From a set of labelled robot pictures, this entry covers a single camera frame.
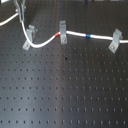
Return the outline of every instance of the blue tape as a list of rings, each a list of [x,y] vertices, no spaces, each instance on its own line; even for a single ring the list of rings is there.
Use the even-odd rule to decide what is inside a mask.
[[[90,35],[90,34],[86,34],[86,37],[90,38],[90,37],[91,37],[91,35]]]

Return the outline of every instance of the bracket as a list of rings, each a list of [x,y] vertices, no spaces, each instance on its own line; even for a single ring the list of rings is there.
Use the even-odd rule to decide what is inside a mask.
[[[115,29],[115,32],[113,33],[113,41],[109,45],[109,49],[115,53],[117,48],[119,47],[120,40],[123,39],[122,32],[118,29]]]
[[[28,28],[29,29],[26,30],[26,33],[27,33],[30,41],[33,42],[34,41],[34,38],[36,37],[36,34],[37,34],[38,30],[34,26],[32,26],[32,25],[29,25]],[[26,50],[26,51],[28,51],[29,48],[30,48],[30,44],[26,40],[25,43],[24,43],[24,45],[23,45],[23,49]]]
[[[60,39],[61,44],[67,44],[67,35],[66,35],[66,22],[60,21]]]

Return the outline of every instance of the table surface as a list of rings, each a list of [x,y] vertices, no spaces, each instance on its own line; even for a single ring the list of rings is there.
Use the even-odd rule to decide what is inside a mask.
[[[128,39],[127,2],[29,0],[25,24],[38,29],[34,43],[67,30]],[[0,7],[0,21],[14,14],[13,2]],[[1,128],[127,128],[128,45],[113,54],[111,41],[68,35],[47,46],[22,49],[18,17],[0,27]]]

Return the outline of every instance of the cable holder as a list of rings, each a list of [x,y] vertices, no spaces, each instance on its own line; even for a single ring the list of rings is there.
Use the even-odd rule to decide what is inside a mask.
[[[67,44],[66,21],[60,21],[59,27],[61,44]]]
[[[109,49],[115,53],[117,48],[119,47],[120,40],[123,39],[122,32],[118,30],[117,28],[115,29],[115,32],[113,33],[113,41],[109,45]]]
[[[30,39],[31,42],[34,41],[37,32],[38,32],[38,30],[34,26],[32,26],[32,25],[29,25],[28,26],[28,29],[26,30],[26,33],[27,33],[27,35],[28,35],[28,37],[29,37],[29,39]],[[28,51],[29,48],[30,48],[30,44],[26,40],[25,43],[24,43],[24,45],[23,45],[23,49],[26,50],[26,51]]]
[[[26,3],[26,0],[22,0],[22,4],[21,4],[21,7],[20,7],[17,0],[14,0],[14,4],[16,6],[16,12],[19,14],[20,22],[25,21],[25,18],[24,18],[24,12],[25,12],[25,9],[26,9],[25,3]]]

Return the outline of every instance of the cable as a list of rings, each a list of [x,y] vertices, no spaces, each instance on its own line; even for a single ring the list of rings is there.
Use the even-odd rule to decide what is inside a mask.
[[[11,16],[10,18],[8,18],[6,21],[3,21],[0,23],[0,26],[3,26],[5,24],[7,24],[9,21],[13,20],[15,17],[18,16],[18,13],[14,14],[13,16]]]
[[[5,2],[7,2],[7,1],[9,1],[9,0],[1,0],[1,3],[5,3]]]
[[[25,35],[27,41],[29,42],[29,44],[30,44],[33,48],[41,48],[41,47],[47,45],[48,43],[50,43],[53,39],[55,39],[55,37],[57,37],[58,35],[60,35],[60,32],[58,32],[58,33],[56,33],[54,36],[52,36],[49,40],[45,41],[44,43],[41,43],[41,44],[33,44],[33,43],[30,41],[30,39],[29,39],[29,37],[28,37],[28,35],[27,35],[27,33],[26,33],[26,30],[25,30],[25,26],[24,26],[24,22],[23,22],[23,21],[22,21],[22,28],[23,28],[23,32],[24,32],[24,35]]]
[[[41,48],[41,47],[47,45],[48,43],[50,43],[55,37],[57,37],[58,35],[60,35],[60,32],[58,32],[58,33],[56,33],[54,36],[52,36],[49,40],[47,40],[44,43],[41,43],[41,44],[33,44],[30,41],[30,39],[28,38],[28,35],[26,33],[26,30],[25,30],[25,26],[24,26],[24,22],[23,21],[22,21],[22,28],[23,28],[23,32],[24,32],[24,35],[25,35],[27,41],[34,48]],[[66,31],[66,33],[69,34],[69,35],[80,36],[80,37],[89,37],[89,38],[104,39],[104,40],[113,40],[113,38],[112,37],[109,37],[109,36],[90,35],[90,34],[84,34],[84,33],[72,32],[72,31]],[[128,43],[128,40],[120,40],[120,43]]]
[[[66,33],[69,35],[89,37],[94,39],[113,40],[113,38],[110,36],[90,35],[90,34],[84,34],[84,33],[72,32],[72,31],[66,31]],[[120,43],[128,43],[128,40],[120,40]]]

